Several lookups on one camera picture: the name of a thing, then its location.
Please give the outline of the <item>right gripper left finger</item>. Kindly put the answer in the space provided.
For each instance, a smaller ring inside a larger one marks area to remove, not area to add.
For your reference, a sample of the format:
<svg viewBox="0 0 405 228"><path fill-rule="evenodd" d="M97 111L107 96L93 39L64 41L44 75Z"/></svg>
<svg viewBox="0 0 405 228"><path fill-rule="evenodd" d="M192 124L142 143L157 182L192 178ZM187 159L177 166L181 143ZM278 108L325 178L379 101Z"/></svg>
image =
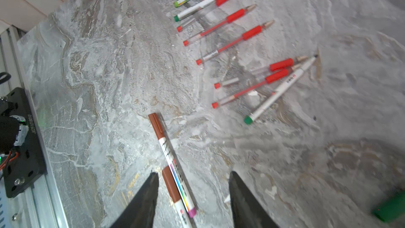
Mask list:
<svg viewBox="0 0 405 228"><path fill-rule="evenodd" d="M152 228L158 189L159 176L152 172L111 228Z"/></svg>

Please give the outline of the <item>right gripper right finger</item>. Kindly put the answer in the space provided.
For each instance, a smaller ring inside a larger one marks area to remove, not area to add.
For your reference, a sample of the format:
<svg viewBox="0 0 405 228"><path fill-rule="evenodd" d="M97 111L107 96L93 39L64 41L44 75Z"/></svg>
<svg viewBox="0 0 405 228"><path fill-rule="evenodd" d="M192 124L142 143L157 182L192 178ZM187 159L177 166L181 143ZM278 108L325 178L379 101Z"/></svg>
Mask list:
<svg viewBox="0 0 405 228"><path fill-rule="evenodd" d="M235 171L228 184L235 228L279 228Z"/></svg>

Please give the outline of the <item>brown marker pen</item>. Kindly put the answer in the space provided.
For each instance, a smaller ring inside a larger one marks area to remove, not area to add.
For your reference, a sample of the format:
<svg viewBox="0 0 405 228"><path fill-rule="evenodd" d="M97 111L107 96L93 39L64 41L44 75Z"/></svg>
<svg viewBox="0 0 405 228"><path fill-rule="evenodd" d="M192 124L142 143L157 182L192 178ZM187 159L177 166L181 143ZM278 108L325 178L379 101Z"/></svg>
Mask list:
<svg viewBox="0 0 405 228"><path fill-rule="evenodd" d="M170 172L175 181L177 190L180 193L181 200L187 210L189 217L193 218L197 214L196 207L194 205L194 202L192 200L188 187L185 183L185 180L182 178L182 173L180 172L180 169L177 166L177 159L174 157L172 149L169 146L169 143L166 139L165 131L163 129L163 126L160 123L159 117L156 113L153 113L153 114L149 114L148 118L155 131L158 141L162 147L166 161L170 168Z"/></svg>
<svg viewBox="0 0 405 228"><path fill-rule="evenodd" d="M166 166L162 170L162 177L165 182L165 185L167 187L167 190L169 192L169 195L174 203L174 206L176 208L176 212L180 218L181 224L183 228L192 228L192 224L189 220L187 211L184 207L184 204L182 202L180 193L178 192L176 183L174 181L174 178L171 174L169 166Z"/></svg>

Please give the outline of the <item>red gel pen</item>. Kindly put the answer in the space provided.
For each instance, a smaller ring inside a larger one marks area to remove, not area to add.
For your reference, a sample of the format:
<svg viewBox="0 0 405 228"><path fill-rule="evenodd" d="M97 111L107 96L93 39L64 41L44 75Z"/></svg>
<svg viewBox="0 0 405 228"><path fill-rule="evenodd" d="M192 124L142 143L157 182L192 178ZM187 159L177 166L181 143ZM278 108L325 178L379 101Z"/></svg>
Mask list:
<svg viewBox="0 0 405 228"><path fill-rule="evenodd" d="M219 89L221 87L226 87L231 84L238 83L242 80L247 79L248 77L257 76L257 75L260 75L263 73L268 73L268 72L276 72L276 71L283 70L283 69L289 69L289 68L292 68L293 66L298 65L299 63L305 61L308 58L309 57L307 57L307 56L288 58L283 61L272 63L269 66L251 70L248 73L245 73L244 75L242 75L241 77L235 77L235 78L231 78L231 79L227 79L227 80L223 80L221 82L215 83L214 87L215 87L215 89Z"/></svg>
<svg viewBox="0 0 405 228"><path fill-rule="evenodd" d="M244 95L246 93L249 93L249 92L251 92L251 91L253 91L253 90L255 90L255 89L257 89L257 88L259 88L259 87L261 87L263 85L265 85L265 84L270 84L270 83L273 83L273 82L275 82L277 80L280 80L280 79L288 76L289 73L292 73L294 70L298 69L301 65L302 64L299 63L297 65L294 65L294 66L285 68L283 70L280 70L280 71L278 71L276 73L273 73L273 74L267 76L262 82L259 82L259 83L255 84L255 85L252 85L252 86L248 87L245 90L242 90L242 91L240 91L240 92L238 92L236 94L233 94L231 96L223 98L222 100L219 100L217 102L212 103L212 107L214 109L216 109L216 108L218 108L220 106L223 106L223 105L225 105L225 104L227 104L229 102L232 102L233 100L237 99L238 97L240 97L240 96L242 96L242 95Z"/></svg>
<svg viewBox="0 0 405 228"><path fill-rule="evenodd" d="M215 23L214 25L197 33L196 35L192 36L191 38L186 39L183 42L183 45L188 46L188 45L200 40L201 38L208 36L209 34L213 33L217 29L219 29L223 26L226 26L226 25L240 19L241 17L247 15L249 12L253 11L256 7L257 7L257 4L253 4L253 5L247 6L245 8L239 9L238 11L234 12L233 14L228 15L225 19L221 20L220 22Z"/></svg>
<svg viewBox="0 0 405 228"><path fill-rule="evenodd" d="M271 27L274 23L275 23L275 20L271 20L271 21L263 23L262 25L258 25L256 27L252 28L251 30L243 33L236 40L224 45L223 47L221 47L219 49L213 50L210 53L207 53L206 55L202 56L200 59L196 60L197 65L202 65L205 62L217 57L219 54L221 54L222 52L224 52L228 48L230 48L232 46L235 46L236 44L241 43L243 41L247 41L250 38L262 33L264 30Z"/></svg>
<svg viewBox="0 0 405 228"><path fill-rule="evenodd" d="M187 19L183 24L180 24L177 27L177 31L178 32L182 32L186 27L188 27L189 25L191 25L192 23L194 23L195 21L201 19L204 15L208 14L209 12L211 12L212 10L214 10L215 8L217 8L219 6L216 6L215 4L209 5L208 7L200 10L199 12L185 18Z"/></svg>

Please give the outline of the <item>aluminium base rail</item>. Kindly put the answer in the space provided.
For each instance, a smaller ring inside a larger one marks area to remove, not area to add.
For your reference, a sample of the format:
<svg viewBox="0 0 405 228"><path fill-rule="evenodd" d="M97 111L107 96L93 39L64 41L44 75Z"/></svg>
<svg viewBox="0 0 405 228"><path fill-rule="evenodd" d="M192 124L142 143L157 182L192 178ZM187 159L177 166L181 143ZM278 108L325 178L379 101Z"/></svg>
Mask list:
<svg viewBox="0 0 405 228"><path fill-rule="evenodd" d="M1 227L67 228L14 26L1 33Z"/></svg>

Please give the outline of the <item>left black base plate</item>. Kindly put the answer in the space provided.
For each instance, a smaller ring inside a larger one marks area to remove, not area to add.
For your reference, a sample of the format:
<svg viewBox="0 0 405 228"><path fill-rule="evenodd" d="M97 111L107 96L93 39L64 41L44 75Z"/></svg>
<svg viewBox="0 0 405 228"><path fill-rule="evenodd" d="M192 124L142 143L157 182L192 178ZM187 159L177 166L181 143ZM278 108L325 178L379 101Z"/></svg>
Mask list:
<svg viewBox="0 0 405 228"><path fill-rule="evenodd" d="M1 101L1 163L6 196L14 198L47 173L26 91L15 88Z"/></svg>

